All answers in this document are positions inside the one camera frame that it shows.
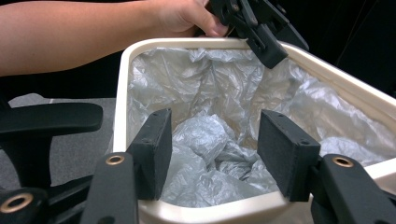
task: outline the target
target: black armrest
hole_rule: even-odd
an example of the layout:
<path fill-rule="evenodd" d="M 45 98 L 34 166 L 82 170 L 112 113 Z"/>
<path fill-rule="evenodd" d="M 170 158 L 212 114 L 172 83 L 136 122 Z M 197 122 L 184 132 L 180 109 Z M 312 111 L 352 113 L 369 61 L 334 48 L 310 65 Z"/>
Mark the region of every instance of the black armrest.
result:
<path fill-rule="evenodd" d="M 103 109 L 88 103 L 30 105 L 0 111 L 0 141 L 93 132 Z"/>

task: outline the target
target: white plastic bin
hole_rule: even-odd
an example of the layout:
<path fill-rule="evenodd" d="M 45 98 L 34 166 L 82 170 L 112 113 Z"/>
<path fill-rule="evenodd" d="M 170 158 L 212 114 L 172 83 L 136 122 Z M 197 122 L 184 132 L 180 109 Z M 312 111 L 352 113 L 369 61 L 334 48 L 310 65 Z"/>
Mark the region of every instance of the white plastic bin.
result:
<path fill-rule="evenodd" d="M 311 54 L 282 44 L 289 58 L 311 76 L 333 87 L 338 94 L 368 117 L 382 122 L 396 133 L 396 100 L 329 65 Z M 248 49 L 243 40 L 231 38 L 151 39 L 136 43 L 123 52 L 116 103 L 113 151 L 125 151 L 127 142 L 127 88 L 131 61 L 156 48 Z M 396 159 L 366 167 L 380 188 L 396 194 Z M 288 203 L 280 192 L 207 208 L 186 208 L 169 203 L 139 201 L 144 223 L 312 223 L 310 203 Z"/>

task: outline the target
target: floor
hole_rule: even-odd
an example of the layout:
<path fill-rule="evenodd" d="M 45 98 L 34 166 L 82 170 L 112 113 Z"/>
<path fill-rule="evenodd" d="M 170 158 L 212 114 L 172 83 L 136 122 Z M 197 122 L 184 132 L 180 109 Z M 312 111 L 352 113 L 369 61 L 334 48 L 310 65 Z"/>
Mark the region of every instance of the floor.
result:
<path fill-rule="evenodd" d="M 37 94 L 29 94 L 12 100 L 10 104 L 15 107 L 71 101 L 44 99 Z M 94 133 L 79 133 L 53 138 L 50 151 L 52 186 L 91 175 L 96 161 L 109 149 L 113 135 L 116 99 L 90 99 L 78 100 L 78 102 L 100 105 L 104 109 L 103 124 L 101 129 Z M 16 172 L 3 150 L 0 150 L 0 164 L 0 186 L 4 189 L 17 189 L 20 185 Z"/>

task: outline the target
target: human hand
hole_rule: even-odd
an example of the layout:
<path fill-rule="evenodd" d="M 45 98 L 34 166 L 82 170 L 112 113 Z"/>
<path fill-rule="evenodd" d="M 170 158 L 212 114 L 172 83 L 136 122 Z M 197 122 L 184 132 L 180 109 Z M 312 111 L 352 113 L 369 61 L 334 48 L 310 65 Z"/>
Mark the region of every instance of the human hand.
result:
<path fill-rule="evenodd" d="M 209 0 L 150 0 L 158 8 L 159 24 L 166 37 L 193 36 L 201 28 L 207 36 L 224 36 L 228 28 L 205 6 Z"/>

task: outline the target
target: crumpled plastic bag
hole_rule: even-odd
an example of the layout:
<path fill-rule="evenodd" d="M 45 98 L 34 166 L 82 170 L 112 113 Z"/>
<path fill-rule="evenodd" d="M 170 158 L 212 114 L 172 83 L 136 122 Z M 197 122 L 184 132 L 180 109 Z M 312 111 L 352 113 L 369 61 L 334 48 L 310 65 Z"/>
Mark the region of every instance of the crumpled plastic bag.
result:
<path fill-rule="evenodd" d="M 267 69 L 251 50 L 153 49 L 130 71 L 129 143 L 150 113 L 172 109 L 174 152 L 161 198 L 168 203 L 202 207 L 277 190 L 252 150 L 262 109 L 291 118 L 322 144 L 320 155 L 340 153 L 363 165 L 396 157 L 395 133 L 289 59 Z M 216 121 L 192 122 L 197 117 Z M 209 131 L 209 142 L 186 138 L 186 131 L 203 134 L 198 127 Z"/>

